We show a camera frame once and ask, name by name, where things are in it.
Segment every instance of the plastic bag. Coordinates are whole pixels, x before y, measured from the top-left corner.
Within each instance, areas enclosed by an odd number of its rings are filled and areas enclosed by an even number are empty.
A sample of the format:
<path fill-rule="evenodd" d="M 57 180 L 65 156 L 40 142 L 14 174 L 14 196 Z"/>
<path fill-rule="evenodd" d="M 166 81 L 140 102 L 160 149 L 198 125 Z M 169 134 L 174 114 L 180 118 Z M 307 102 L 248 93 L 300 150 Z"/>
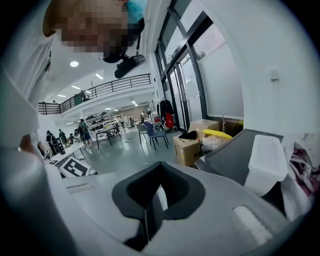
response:
<path fill-rule="evenodd" d="M 202 139 L 202 151 L 208 152 L 215 150 L 227 141 L 229 141 L 229 139 L 214 135 L 210 137 L 205 137 Z"/>

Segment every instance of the yellow lid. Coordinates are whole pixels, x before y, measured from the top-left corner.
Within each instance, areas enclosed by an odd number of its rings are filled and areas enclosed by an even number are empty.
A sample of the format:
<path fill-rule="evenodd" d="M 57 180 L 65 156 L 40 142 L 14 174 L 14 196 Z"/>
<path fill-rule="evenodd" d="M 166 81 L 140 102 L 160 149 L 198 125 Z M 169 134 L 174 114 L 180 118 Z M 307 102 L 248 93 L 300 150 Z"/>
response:
<path fill-rule="evenodd" d="M 215 136 L 219 136 L 228 140 L 231 140 L 232 137 L 224 132 L 221 131 L 217 131 L 217 130 L 210 130 L 210 129 L 205 129 L 202 131 L 204 134 L 206 135 L 215 135 Z"/>

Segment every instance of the glass door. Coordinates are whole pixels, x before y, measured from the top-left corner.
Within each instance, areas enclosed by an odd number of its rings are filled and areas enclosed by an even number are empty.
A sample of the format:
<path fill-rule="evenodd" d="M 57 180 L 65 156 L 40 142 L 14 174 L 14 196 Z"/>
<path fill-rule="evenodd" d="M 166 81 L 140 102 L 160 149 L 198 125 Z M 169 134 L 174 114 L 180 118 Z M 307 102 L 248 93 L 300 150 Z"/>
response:
<path fill-rule="evenodd" d="M 188 110 L 185 109 L 185 94 L 183 88 L 181 88 L 181 84 L 178 79 L 178 73 L 179 70 L 177 70 L 177 67 L 175 66 L 173 68 L 172 73 L 170 74 L 172 88 L 173 88 L 173 94 L 175 98 L 175 105 L 177 109 L 177 115 L 179 120 L 179 126 L 181 129 L 187 131 L 189 129 L 190 123 L 189 123 L 189 115 Z"/>
<path fill-rule="evenodd" d="M 186 108 L 189 112 L 190 122 L 202 119 L 202 109 L 200 102 L 200 94 L 196 79 L 196 74 L 193 68 L 189 53 L 183 58 L 180 63 L 176 64 L 180 71 L 180 85 L 184 90 Z"/>

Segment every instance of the ceiling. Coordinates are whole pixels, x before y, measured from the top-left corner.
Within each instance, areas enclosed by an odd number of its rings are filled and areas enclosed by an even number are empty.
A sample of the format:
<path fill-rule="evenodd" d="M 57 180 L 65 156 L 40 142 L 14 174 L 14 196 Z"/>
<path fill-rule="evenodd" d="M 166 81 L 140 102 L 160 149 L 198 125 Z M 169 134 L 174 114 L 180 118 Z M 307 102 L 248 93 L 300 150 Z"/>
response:
<path fill-rule="evenodd" d="M 136 48 L 137 42 L 128 49 L 127 55 L 135 55 Z M 95 76 L 96 73 L 108 76 L 110 80 L 116 79 L 114 75 L 117 69 L 116 63 L 109 64 L 99 60 L 98 53 L 73 52 L 72 48 L 62 45 L 58 35 L 53 39 L 51 56 L 51 68 L 46 74 L 40 102 L 52 102 L 63 89 L 75 83 L 83 89 L 90 88 L 91 81 L 93 86 L 101 84 L 102 81 Z M 72 61 L 79 62 L 79 66 L 71 67 Z"/>

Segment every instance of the tiled floor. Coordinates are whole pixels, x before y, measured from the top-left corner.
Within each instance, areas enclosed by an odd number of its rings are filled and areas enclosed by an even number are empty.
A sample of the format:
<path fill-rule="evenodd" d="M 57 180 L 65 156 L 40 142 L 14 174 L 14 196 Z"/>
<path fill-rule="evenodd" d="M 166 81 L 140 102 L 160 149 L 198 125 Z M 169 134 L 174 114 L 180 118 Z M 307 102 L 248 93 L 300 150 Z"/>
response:
<path fill-rule="evenodd" d="M 171 162 L 177 163 L 173 137 L 179 135 L 180 132 L 168 133 L 169 149 L 167 149 L 163 138 L 158 138 L 155 142 L 156 150 L 150 141 L 148 135 L 141 135 L 139 140 L 138 131 L 122 134 L 122 139 L 117 136 L 112 138 L 111 147 L 107 139 L 99 140 L 100 151 L 97 142 L 93 143 L 91 148 L 92 154 L 84 152 L 84 157 L 93 170 L 97 170 L 99 174 L 113 173 L 119 171 L 132 171 L 137 173 L 155 162 Z"/>

